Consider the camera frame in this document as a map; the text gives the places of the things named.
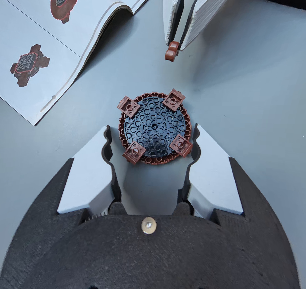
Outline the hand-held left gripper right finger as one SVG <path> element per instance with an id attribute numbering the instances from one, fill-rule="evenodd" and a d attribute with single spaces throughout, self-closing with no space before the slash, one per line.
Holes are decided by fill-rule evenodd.
<path id="1" fill-rule="evenodd" d="M 193 133 L 193 162 L 188 166 L 178 203 L 189 203 L 192 214 L 209 219 L 214 209 L 241 215 L 243 207 L 228 154 L 199 125 Z"/>

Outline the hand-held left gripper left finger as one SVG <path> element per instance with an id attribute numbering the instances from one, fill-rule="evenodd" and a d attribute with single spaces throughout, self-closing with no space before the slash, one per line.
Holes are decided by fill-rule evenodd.
<path id="1" fill-rule="evenodd" d="M 75 156 L 58 206 L 58 213 L 87 208 L 91 215 L 108 215 L 121 201 L 115 168 L 110 162 L 112 136 L 104 126 Z"/>

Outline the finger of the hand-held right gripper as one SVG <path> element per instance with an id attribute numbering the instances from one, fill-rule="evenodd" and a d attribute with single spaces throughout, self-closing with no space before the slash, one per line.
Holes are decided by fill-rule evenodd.
<path id="1" fill-rule="evenodd" d="M 208 25 L 210 20 L 226 1 L 227 0 L 192 0 L 180 41 L 181 51 L 184 50 Z"/>
<path id="2" fill-rule="evenodd" d="M 163 24 L 166 44 L 170 42 L 171 26 L 174 22 L 174 13 L 179 0 L 163 0 Z"/>

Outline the small brown brick piece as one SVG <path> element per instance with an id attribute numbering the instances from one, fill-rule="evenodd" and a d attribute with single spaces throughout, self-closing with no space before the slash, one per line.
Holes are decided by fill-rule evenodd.
<path id="1" fill-rule="evenodd" d="M 169 47 L 168 47 L 168 50 L 165 53 L 164 59 L 168 60 L 168 61 L 171 61 L 171 62 L 174 62 L 175 57 L 177 56 L 178 52 L 179 52 L 179 42 L 172 41 L 172 42 L 169 43 Z"/>

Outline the round brown black brick base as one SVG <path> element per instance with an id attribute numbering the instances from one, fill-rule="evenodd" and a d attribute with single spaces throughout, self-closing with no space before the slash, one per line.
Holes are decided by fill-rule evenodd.
<path id="1" fill-rule="evenodd" d="M 169 94 L 151 92 L 120 101 L 118 130 L 128 162 L 162 165 L 191 152 L 192 126 L 184 99 L 172 89 Z"/>

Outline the grey desk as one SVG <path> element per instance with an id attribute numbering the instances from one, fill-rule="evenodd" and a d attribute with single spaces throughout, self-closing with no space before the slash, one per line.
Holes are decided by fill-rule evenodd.
<path id="1" fill-rule="evenodd" d="M 1 268 L 29 206 L 103 126 L 129 214 L 170 214 L 190 156 L 129 164 L 117 105 L 145 92 L 186 96 L 200 124 L 234 157 L 277 214 L 305 288 L 305 11 L 228 0 L 173 63 L 164 60 L 163 0 L 119 11 L 82 74 L 36 126 L 1 100 Z"/>

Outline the building instruction booklet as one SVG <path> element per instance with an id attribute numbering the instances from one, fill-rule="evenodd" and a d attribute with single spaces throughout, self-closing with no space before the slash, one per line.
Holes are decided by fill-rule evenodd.
<path id="1" fill-rule="evenodd" d="M 0 94 L 33 126 L 71 86 L 119 9 L 147 0 L 0 0 Z"/>

